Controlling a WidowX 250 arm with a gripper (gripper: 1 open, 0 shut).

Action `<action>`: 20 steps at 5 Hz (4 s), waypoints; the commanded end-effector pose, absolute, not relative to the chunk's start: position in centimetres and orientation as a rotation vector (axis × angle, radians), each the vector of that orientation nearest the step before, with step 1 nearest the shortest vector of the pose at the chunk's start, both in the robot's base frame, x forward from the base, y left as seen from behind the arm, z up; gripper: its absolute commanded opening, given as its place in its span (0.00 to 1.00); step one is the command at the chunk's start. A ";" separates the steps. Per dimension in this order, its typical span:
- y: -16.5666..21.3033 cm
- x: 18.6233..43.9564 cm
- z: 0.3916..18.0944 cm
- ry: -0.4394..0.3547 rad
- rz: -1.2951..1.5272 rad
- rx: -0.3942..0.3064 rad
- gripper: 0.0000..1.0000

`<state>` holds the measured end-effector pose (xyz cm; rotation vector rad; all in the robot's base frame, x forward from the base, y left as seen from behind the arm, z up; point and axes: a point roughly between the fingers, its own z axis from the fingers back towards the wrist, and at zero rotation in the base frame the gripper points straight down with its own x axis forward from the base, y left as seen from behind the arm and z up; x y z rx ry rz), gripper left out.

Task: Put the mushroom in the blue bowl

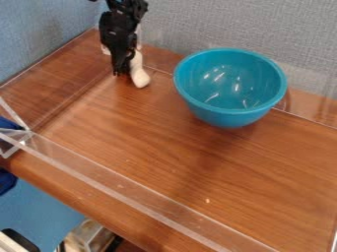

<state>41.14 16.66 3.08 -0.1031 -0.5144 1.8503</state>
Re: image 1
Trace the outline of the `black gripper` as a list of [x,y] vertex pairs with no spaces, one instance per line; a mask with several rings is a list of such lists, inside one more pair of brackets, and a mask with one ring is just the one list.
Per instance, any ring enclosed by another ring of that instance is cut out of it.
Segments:
[[146,0],[106,0],[108,11],[102,14],[99,31],[102,44],[112,53],[114,75],[130,73],[130,61],[135,56],[135,30],[148,10]]

